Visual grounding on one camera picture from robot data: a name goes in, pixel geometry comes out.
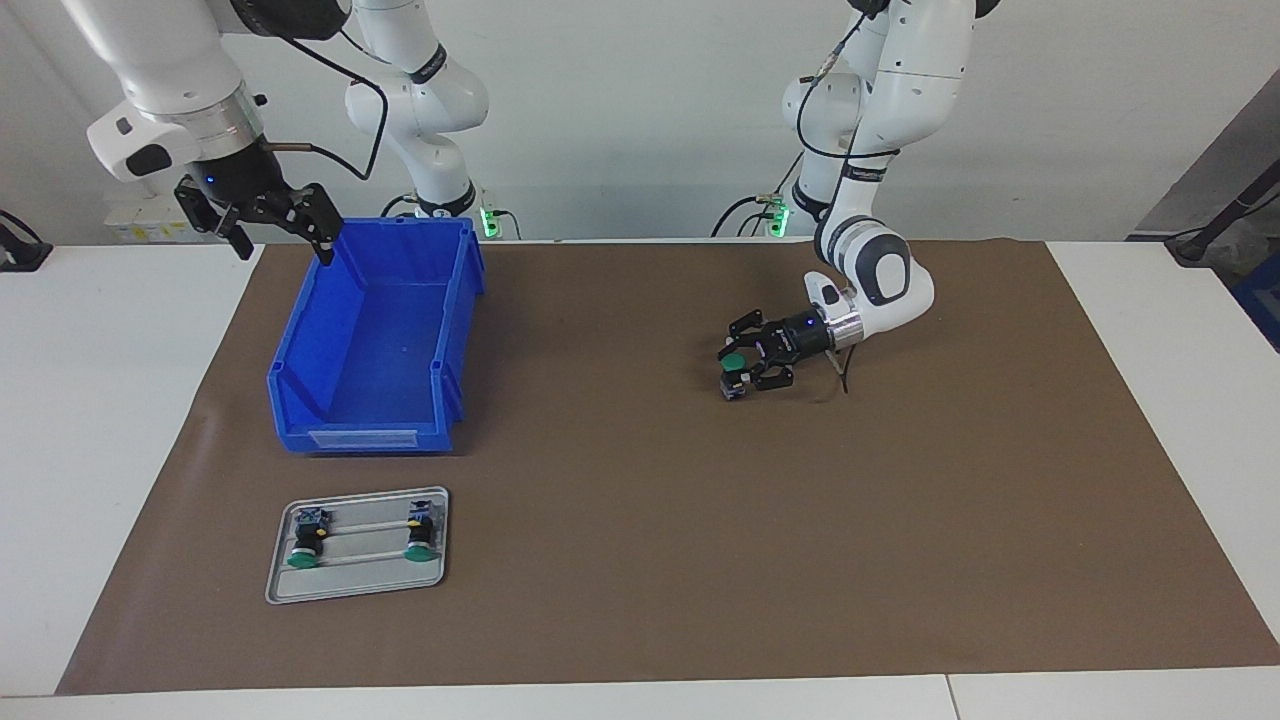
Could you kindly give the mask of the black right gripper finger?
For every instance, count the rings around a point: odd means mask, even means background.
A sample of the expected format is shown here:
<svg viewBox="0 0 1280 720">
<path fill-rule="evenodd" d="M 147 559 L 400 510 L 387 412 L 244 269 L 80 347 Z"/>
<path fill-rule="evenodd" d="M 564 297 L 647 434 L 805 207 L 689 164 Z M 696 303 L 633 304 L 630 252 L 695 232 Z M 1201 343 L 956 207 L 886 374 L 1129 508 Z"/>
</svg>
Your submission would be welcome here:
<svg viewBox="0 0 1280 720">
<path fill-rule="evenodd" d="M 306 241 L 321 266 L 330 266 L 344 218 L 320 183 L 268 191 L 262 213 L 269 224 Z"/>
<path fill-rule="evenodd" d="M 198 233 L 215 234 L 224 240 L 242 261 L 248 261 L 253 255 L 253 245 L 248 234 L 239 225 L 239 214 L 236 208 L 219 211 L 215 205 L 197 187 L 193 179 L 180 179 L 175 186 L 175 201 L 184 213 L 188 224 Z"/>
</svg>

